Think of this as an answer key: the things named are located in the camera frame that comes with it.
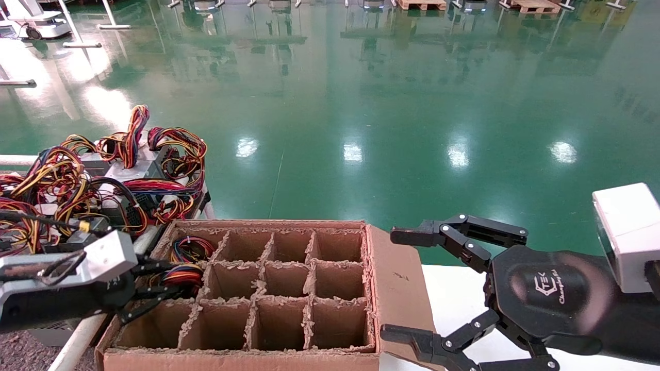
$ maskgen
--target white surface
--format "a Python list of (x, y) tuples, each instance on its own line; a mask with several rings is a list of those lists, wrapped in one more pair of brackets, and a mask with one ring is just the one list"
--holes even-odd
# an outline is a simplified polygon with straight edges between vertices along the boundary
[(24, 156), (22, 154), (0, 154), (0, 165), (31, 166), (37, 156)]
[[(436, 331), (449, 335), (474, 317), (483, 313), (485, 273), (478, 274), (466, 267), (423, 265), (426, 290), (431, 301)], [(576, 356), (556, 349), (550, 354), (559, 362), (561, 371), (659, 371), (660, 367), (640, 364), (605, 356)], [(513, 345), (495, 330), (477, 341), (465, 352), (475, 362), (529, 358), (527, 352)], [(385, 354), (381, 358), (381, 371), (422, 371), (425, 368)]]
[(593, 203), (616, 256), (616, 281), (623, 292), (651, 292), (647, 261), (659, 260), (660, 207), (644, 183), (593, 192)]

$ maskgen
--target white table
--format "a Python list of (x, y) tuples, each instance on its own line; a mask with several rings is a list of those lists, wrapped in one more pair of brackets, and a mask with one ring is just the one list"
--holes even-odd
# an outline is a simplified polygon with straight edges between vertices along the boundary
[[(485, 273), (478, 274), (466, 267), (423, 265), (422, 268), (436, 332), (449, 335), (486, 310), (482, 290)], [(617, 358), (576, 356), (556, 349), (548, 351), (559, 362), (561, 371), (660, 371), (660, 366)], [(465, 354), (477, 363), (529, 358), (529, 353), (513, 345), (497, 330), (477, 341)], [(425, 368), (385, 354), (381, 359), (380, 370), (422, 371)]]

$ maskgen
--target wire bundle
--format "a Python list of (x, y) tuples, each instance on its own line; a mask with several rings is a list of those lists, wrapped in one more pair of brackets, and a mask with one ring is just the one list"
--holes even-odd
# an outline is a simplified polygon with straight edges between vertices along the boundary
[[(42, 244), (56, 244), (60, 236), (72, 235), (75, 228), (68, 225), (71, 219), (108, 219), (103, 211), (104, 203), (107, 207), (108, 202), (117, 203), (123, 230), (134, 235), (143, 233), (149, 224), (166, 224), (189, 216), (203, 188), (207, 145), (185, 129), (155, 127), (148, 132), (147, 141), (152, 151), (166, 148), (161, 164), (166, 180), (138, 179), (123, 184), (111, 178), (91, 178), (85, 172), (80, 155), (90, 152), (97, 152), (105, 161), (120, 160), (124, 168), (133, 168), (148, 120), (147, 106), (135, 106), (126, 132), (103, 137), (96, 144), (82, 135), (69, 135), (60, 145), (42, 151), (25, 176), (0, 174), (0, 210), (45, 217), (42, 213), (57, 205), (53, 206), (53, 211), (48, 211), (58, 222), (50, 226), (46, 219), (0, 217), (3, 246), (7, 248), (11, 243), (14, 248), (8, 253), (20, 253), (28, 248), (32, 253), (42, 252)], [(122, 206), (118, 196), (128, 201), (128, 209)]]
[(177, 286), (188, 290), (188, 296), (194, 296), (202, 287), (204, 271), (196, 263), (211, 257), (216, 248), (204, 238), (186, 236), (176, 240), (172, 245), (170, 261), (181, 263), (171, 270), (155, 275), (149, 280), (149, 285)]
[(152, 276), (149, 279), (149, 286), (182, 287), (188, 291), (184, 296), (192, 297), (202, 287), (203, 273), (204, 271), (198, 265), (181, 264), (165, 273)]
[(37, 203), (39, 196), (65, 197), (82, 182), (84, 166), (78, 155), (62, 146), (42, 151), (25, 177), (14, 185), (13, 199)]
[(149, 108), (145, 105), (135, 106), (131, 112), (127, 132), (118, 132), (108, 137), (102, 137), (96, 144), (96, 152), (105, 161), (120, 158), (124, 168), (133, 168), (137, 162), (139, 142), (147, 120), (149, 120)]
[(197, 263), (210, 258), (215, 250), (216, 247), (203, 238), (186, 236), (174, 242), (170, 260), (175, 263)]
[(71, 134), (62, 144), (62, 147), (70, 149), (78, 154), (86, 152), (96, 152), (96, 146), (89, 139), (78, 134)]
[[(189, 178), (186, 185), (201, 190), (205, 177), (204, 157), (208, 150), (202, 138), (182, 127), (153, 127), (147, 141), (152, 151), (173, 146), (162, 163), (163, 173), (171, 180)], [(176, 147), (183, 148), (185, 154), (179, 156)]]
[(172, 180), (143, 178), (127, 180), (123, 183), (133, 193), (146, 193), (150, 195), (195, 195), (198, 191), (194, 188), (181, 185)]
[[(23, 214), (37, 215), (37, 210), (29, 203), (15, 201), (6, 197), (0, 197), (0, 209), (18, 211)], [(22, 218), (20, 222), (0, 220), (0, 236), (11, 238), (13, 250), (0, 253), (0, 257), (16, 255), (29, 249), (30, 253), (42, 251), (42, 242), (56, 244), (59, 237), (50, 233), (50, 229), (44, 223)]]
[(124, 182), (124, 185), (135, 194), (169, 195), (169, 198), (163, 197), (151, 213), (160, 224), (185, 219), (195, 206), (195, 196), (199, 193), (186, 185), (163, 179), (135, 179)]

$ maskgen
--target wooden pallet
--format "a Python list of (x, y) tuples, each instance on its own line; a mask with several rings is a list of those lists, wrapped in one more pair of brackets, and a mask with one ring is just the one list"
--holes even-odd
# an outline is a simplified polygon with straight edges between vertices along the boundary
[(397, 0), (399, 6), (404, 11), (410, 9), (410, 6), (418, 7), (421, 11), (437, 9), (444, 11), (447, 9), (447, 3), (444, 0)]
[(561, 7), (548, 0), (502, 0), (503, 6), (519, 9), (522, 14), (557, 14)]

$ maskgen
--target logo on robot hand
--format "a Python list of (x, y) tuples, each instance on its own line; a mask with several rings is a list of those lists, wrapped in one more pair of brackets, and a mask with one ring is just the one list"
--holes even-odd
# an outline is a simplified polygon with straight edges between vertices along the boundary
[(557, 282), (554, 278), (546, 277), (545, 273), (537, 272), (538, 276), (534, 276), (534, 284), (536, 290), (545, 296), (549, 296), (553, 292), (557, 292)]

